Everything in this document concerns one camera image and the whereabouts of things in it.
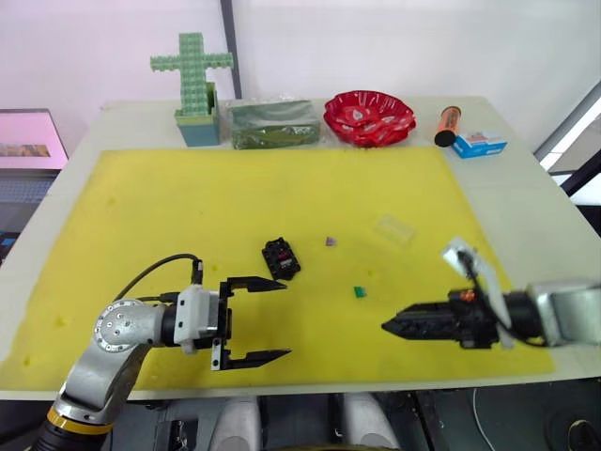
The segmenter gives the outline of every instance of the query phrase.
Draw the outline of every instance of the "robotic arm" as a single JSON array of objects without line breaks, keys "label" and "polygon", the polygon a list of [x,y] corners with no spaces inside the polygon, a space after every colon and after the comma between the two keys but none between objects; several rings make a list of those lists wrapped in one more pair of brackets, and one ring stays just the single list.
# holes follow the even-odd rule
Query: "robotic arm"
[{"label": "robotic arm", "polygon": [[[183,256],[193,261],[192,284],[183,291],[152,298],[123,297],[142,277]],[[187,354],[211,349],[213,371],[262,366],[290,352],[261,350],[233,360],[226,348],[232,334],[227,304],[233,290],[271,291],[285,285],[256,276],[230,277],[219,291],[207,290],[201,285],[202,261],[191,255],[174,257],[140,274],[100,313],[91,342],[71,369],[32,451],[100,450],[153,347],[180,346]]]},{"label": "robotic arm", "polygon": [[408,340],[454,340],[464,349],[489,349],[499,341],[512,348],[514,340],[535,347],[601,344],[599,281],[530,285],[503,294],[492,267],[462,240],[453,240],[442,256],[473,288],[451,290],[447,302],[413,304],[382,324],[385,331]]}]

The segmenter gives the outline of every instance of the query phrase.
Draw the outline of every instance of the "small box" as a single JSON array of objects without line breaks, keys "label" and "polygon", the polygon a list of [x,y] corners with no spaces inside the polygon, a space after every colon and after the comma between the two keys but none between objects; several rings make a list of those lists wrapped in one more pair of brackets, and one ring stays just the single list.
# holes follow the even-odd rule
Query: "small box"
[{"label": "small box", "polygon": [[461,158],[482,157],[501,152],[507,141],[494,132],[459,134],[453,149]]}]

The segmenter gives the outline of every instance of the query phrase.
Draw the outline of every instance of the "white wall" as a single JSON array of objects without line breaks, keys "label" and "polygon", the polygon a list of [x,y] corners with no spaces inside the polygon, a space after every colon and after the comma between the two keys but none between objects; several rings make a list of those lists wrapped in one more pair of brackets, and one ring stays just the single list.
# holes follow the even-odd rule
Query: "white wall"
[{"label": "white wall", "polygon": [[235,13],[244,97],[484,95],[532,151],[601,78],[600,0],[235,0]]},{"label": "white wall", "polygon": [[[107,101],[178,99],[178,72],[149,58],[195,31],[226,52],[218,0],[0,0],[0,108],[50,108],[71,154]],[[230,70],[208,78],[233,98]]]}]

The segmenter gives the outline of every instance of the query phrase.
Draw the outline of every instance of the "floor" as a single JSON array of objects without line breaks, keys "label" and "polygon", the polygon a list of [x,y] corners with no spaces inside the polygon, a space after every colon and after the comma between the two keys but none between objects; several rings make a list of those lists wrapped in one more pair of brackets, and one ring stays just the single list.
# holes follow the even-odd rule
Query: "floor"
[{"label": "floor", "polygon": [[[376,394],[391,421],[403,449],[427,451],[427,436],[438,434],[443,444],[438,451],[487,451],[471,408],[472,389],[431,392],[437,421],[427,434],[422,429],[416,396],[409,392]],[[599,380],[562,381],[486,387],[478,389],[477,412],[482,428],[496,451],[517,449],[564,451],[567,427],[579,418],[589,419],[601,431],[601,384]],[[332,412],[336,396],[308,395],[262,398],[265,412],[266,449],[292,445],[333,443],[337,421]],[[210,436],[225,399],[187,399],[151,406],[128,404],[113,431],[113,450],[165,451],[156,445],[160,425],[172,420],[198,418],[198,451],[208,449]],[[3,434],[39,421],[49,403],[0,401],[0,443]],[[2,451],[23,451],[34,432],[11,443]],[[107,440],[103,451],[109,451]]]}]

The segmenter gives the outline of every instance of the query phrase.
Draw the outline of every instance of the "red decorative plate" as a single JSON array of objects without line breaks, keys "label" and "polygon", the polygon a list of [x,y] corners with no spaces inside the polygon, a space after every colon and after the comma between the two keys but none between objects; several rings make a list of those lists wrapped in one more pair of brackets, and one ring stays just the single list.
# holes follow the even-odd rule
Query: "red decorative plate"
[{"label": "red decorative plate", "polygon": [[399,99],[376,91],[350,91],[326,103],[323,115],[334,133],[360,148],[398,143],[415,128],[415,115]]}]

